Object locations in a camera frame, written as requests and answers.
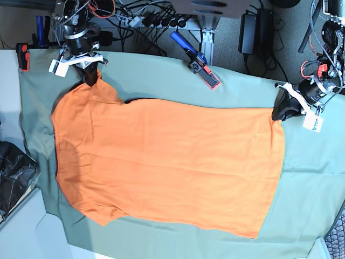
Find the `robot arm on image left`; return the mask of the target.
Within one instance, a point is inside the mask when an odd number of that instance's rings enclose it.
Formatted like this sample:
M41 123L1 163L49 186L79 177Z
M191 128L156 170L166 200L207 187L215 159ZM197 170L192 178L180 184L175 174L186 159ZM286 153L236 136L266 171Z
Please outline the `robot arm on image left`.
M88 21L89 1L56 1L52 15L54 25L63 34L63 44L57 59L51 61L49 72L65 77L74 67L81 80L93 86L98 79L98 64L107 64L100 47L93 38L100 34L100 27Z

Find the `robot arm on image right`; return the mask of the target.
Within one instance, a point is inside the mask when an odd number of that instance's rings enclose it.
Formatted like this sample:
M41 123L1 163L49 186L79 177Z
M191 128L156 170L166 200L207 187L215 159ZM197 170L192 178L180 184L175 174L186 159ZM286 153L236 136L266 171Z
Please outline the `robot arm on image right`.
M293 85L277 82L279 94L274 103L272 119L284 121L291 117L312 117L320 121L325 109L325 96L333 98L344 89L344 1L314 1L309 11L309 26L298 51L313 47L315 38L321 52L316 60L300 66L303 80Z

